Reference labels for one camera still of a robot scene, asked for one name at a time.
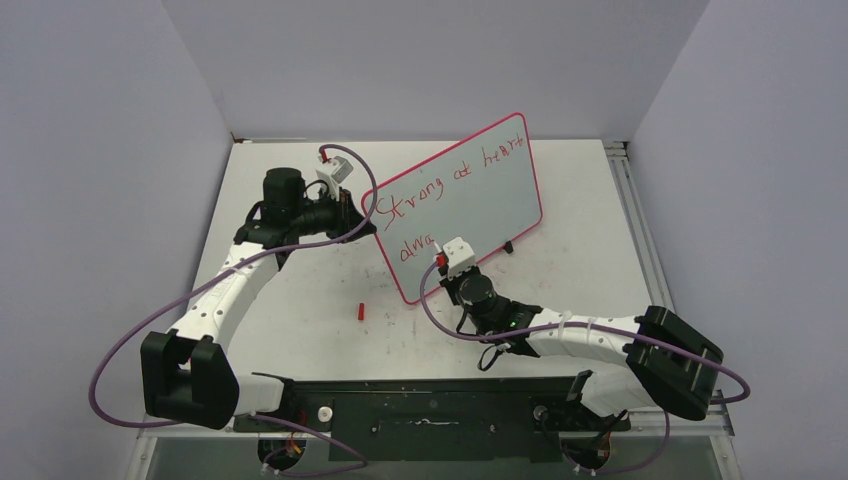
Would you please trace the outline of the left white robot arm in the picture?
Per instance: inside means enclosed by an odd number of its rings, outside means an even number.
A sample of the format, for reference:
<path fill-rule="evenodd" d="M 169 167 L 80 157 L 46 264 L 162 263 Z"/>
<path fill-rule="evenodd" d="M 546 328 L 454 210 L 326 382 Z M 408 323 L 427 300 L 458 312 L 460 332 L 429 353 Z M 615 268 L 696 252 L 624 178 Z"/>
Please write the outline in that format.
<path fill-rule="evenodd" d="M 228 346 L 263 287 L 282 270 L 305 236 L 347 243 L 375 232 L 342 186 L 353 168 L 335 158 L 317 169 L 319 194 L 307 195 L 299 170 L 273 168 L 263 197 L 238 228 L 216 282 L 165 333 L 150 332 L 140 347 L 143 396 L 153 417 L 211 429 L 258 413 L 271 429 L 290 428 L 298 403 L 286 382 L 269 374 L 236 374 Z"/>

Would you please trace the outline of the pink framed whiteboard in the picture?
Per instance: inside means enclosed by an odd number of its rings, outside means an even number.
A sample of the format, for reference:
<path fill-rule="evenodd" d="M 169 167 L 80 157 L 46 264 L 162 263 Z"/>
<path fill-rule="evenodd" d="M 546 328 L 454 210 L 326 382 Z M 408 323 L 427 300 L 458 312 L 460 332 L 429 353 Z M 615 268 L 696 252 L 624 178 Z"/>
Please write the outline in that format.
<path fill-rule="evenodd" d="M 366 191 L 377 245 L 402 301 L 420 300 L 432 242 L 462 237 L 476 259 L 543 218 L 526 118 L 515 112 Z"/>

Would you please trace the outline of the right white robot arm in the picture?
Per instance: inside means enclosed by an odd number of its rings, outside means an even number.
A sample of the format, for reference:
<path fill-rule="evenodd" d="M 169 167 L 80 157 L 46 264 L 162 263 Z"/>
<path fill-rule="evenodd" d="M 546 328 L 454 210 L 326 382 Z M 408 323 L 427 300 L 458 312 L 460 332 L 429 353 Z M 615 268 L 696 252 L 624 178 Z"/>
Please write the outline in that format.
<path fill-rule="evenodd" d="M 471 321 L 472 341 L 501 354 L 565 356 L 608 365 L 588 370 L 565 402 L 569 421 L 590 428 L 603 417 L 658 407 L 686 420 L 705 418 L 722 350 L 672 310 L 649 306 L 629 317 L 579 316 L 498 294 L 476 266 L 452 275 L 438 266 L 439 283 Z"/>

